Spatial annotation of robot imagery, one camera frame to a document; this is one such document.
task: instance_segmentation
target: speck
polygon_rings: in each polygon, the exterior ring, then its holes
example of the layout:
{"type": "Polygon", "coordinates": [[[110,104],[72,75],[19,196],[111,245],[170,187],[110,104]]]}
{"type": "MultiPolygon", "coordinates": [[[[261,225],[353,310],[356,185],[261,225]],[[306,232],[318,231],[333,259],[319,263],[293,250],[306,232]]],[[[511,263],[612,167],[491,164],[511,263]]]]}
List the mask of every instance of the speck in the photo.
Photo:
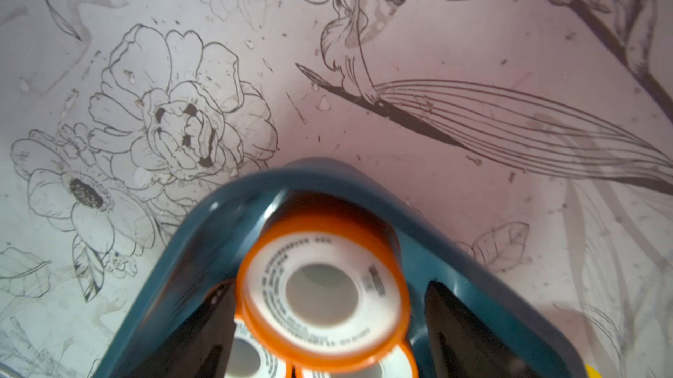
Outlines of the speck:
{"type": "Polygon", "coordinates": [[[470,155],[465,156],[467,160],[472,161],[475,165],[481,166],[481,159],[479,157],[470,157],[470,155]]]}
{"type": "Polygon", "coordinates": [[[327,100],[327,96],[325,95],[322,96],[322,99],[320,100],[320,103],[318,104],[318,106],[316,106],[316,108],[318,108],[318,110],[323,112],[329,111],[331,109],[330,103],[327,100]]]}
{"type": "Polygon", "coordinates": [[[19,87],[21,88],[22,92],[27,92],[30,90],[30,86],[28,86],[28,82],[23,78],[19,78],[19,87]]]}
{"type": "Polygon", "coordinates": [[[135,76],[133,76],[133,71],[124,70],[124,75],[127,77],[130,84],[135,84],[135,76]]]}

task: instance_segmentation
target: rose drawing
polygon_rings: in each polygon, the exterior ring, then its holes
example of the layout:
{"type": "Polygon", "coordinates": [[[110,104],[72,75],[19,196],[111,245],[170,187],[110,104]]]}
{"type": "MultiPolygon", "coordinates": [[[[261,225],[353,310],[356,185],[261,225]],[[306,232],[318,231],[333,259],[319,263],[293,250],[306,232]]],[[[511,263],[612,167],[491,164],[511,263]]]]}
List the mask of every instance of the rose drawing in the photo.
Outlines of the rose drawing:
{"type": "Polygon", "coordinates": [[[238,57],[196,32],[136,25],[102,72],[90,147],[174,229],[217,186],[266,166],[277,146],[268,105],[239,79],[238,57]]]}

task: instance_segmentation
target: tape roll hole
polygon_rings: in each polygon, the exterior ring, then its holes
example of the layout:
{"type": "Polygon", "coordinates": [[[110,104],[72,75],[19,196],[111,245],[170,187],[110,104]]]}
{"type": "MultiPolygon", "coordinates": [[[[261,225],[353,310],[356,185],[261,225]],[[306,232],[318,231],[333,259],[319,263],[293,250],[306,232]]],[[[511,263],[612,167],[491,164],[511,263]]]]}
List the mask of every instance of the tape roll hole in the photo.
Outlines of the tape roll hole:
{"type": "Polygon", "coordinates": [[[250,343],[240,338],[231,342],[226,378],[249,378],[262,366],[262,358],[250,343]]]}
{"type": "Polygon", "coordinates": [[[331,374],[332,378],[383,378],[381,364],[375,363],[360,371],[331,374]]]}
{"type": "Polygon", "coordinates": [[[340,268],[309,264],[290,276],[287,302],[302,320],[318,327],[334,327],[353,315],[358,307],[358,288],[340,268]]]}

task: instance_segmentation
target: yellow object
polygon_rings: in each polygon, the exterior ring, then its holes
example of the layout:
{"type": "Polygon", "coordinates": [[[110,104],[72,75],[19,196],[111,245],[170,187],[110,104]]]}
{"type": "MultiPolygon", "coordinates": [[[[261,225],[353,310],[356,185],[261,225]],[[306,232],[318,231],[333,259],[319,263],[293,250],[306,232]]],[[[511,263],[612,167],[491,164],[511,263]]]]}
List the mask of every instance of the yellow object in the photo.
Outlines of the yellow object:
{"type": "Polygon", "coordinates": [[[587,375],[589,375],[589,378],[601,378],[601,375],[598,373],[597,370],[595,370],[589,365],[586,365],[586,367],[587,367],[587,375]]]}

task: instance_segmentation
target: ptfe tape roll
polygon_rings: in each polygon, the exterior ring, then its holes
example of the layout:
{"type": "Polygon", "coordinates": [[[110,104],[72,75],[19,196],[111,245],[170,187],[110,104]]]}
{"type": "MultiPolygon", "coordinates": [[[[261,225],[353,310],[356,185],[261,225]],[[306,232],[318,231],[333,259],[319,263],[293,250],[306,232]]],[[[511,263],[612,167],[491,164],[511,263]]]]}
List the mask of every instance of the ptfe tape roll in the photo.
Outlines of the ptfe tape roll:
{"type": "Polygon", "coordinates": [[[402,341],[407,285],[386,238],[348,215],[274,223],[236,282],[242,315],[277,356],[313,370],[369,366],[402,341]]]}
{"type": "MultiPolygon", "coordinates": [[[[360,371],[339,374],[339,378],[418,378],[416,360],[407,344],[395,346],[390,354],[360,371]]],[[[337,378],[328,372],[297,370],[297,378],[337,378]]]]}
{"type": "Polygon", "coordinates": [[[234,317],[231,352],[224,378],[291,378],[292,367],[273,356],[250,333],[243,319],[234,317]]]}

